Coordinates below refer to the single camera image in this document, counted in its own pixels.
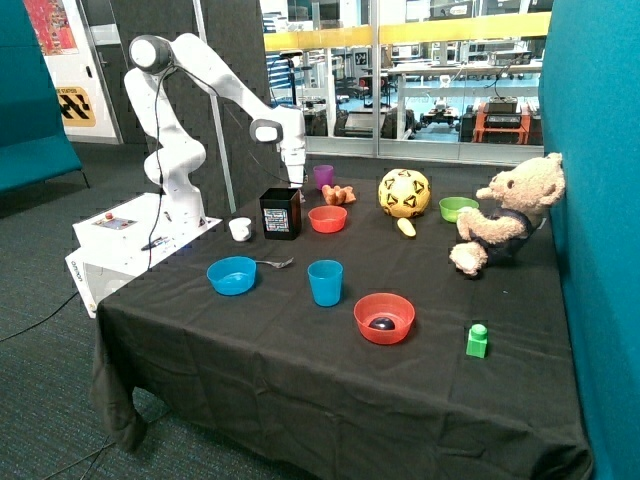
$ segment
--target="white cup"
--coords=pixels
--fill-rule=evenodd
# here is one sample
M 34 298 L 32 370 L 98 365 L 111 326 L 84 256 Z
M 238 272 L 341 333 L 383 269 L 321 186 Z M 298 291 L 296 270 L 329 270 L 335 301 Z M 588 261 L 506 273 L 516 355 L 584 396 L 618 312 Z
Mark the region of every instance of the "white cup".
M 229 221 L 231 236 L 236 242 L 246 242 L 251 238 L 251 219 L 247 217 L 234 218 Z

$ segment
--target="yellow beam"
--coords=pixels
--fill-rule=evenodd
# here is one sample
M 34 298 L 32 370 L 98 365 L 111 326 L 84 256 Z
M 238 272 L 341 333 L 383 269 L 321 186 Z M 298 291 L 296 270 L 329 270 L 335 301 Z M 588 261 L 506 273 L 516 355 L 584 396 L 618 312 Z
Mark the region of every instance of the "yellow beam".
M 269 33 L 264 36 L 264 47 L 267 52 L 354 47 L 371 45 L 372 39 L 371 27 L 367 25 L 310 32 Z
M 550 21 L 551 13 L 545 12 L 382 25 L 380 43 L 545 36 L 549 30 Z M 269 33 L 264 36 L 264 44 L 267 52 L 279 52 L 292 49 L 311 50 L 371 45 L 372 38 L 371 26 L 365 25 L 305 32 Z
M 491 15 L 380 26 L 380 43 L 441 42 L 506 37 L 545 36 L 551 13 Z

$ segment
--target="glass wall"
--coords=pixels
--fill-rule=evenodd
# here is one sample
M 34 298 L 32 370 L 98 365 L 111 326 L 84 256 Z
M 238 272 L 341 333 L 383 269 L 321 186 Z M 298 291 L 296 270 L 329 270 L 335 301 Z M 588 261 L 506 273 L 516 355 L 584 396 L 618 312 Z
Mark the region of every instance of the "glass wall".
M 552 0 L 261 0 L 272 104 L 310 153 L 515 164 L 542 153 Z

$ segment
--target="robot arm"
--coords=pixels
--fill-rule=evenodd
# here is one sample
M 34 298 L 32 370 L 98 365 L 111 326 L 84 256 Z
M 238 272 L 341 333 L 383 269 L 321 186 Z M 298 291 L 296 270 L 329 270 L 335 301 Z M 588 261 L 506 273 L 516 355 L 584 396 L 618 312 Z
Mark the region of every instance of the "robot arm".
M 125 76 L 131 104 L 144 131 L 151 137 L 159 136 L 163 146 L 147 158 L 145 172 L 152 181 L 161 183 L 162 169 L 162 184 L 170 204 L 173 207 L 184 204 L 177 208 L 179 217 L 185 221 L 204 218 L 200 192 L 189 182 L 188 173 L 202 165 L 205 150 L 182 128 L 164 92 L 161 82 L 171 68 L 183 70 L 207 93 L 233 100 L 246 111 L 253 119 L 251 138 L 256 143 L 277 144 L 291 186 L 302 185 L 305 127 L 299 109 L 266 106 L 216 52 L 190 33 L 180 35 L 173 42 L 143 35 L 131 43 L 130 55 L 137 67 Z

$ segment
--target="yellow ball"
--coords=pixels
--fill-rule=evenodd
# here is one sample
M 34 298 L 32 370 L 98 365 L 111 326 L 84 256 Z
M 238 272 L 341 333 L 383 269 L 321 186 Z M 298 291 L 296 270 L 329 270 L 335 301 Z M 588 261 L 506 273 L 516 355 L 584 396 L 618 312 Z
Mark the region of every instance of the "yellow ball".
M 420 172 L 395 169 L 387 173 L 378 187 L 378 201 L 387 215 L 416 217 L 431 200 L 431 186 Z

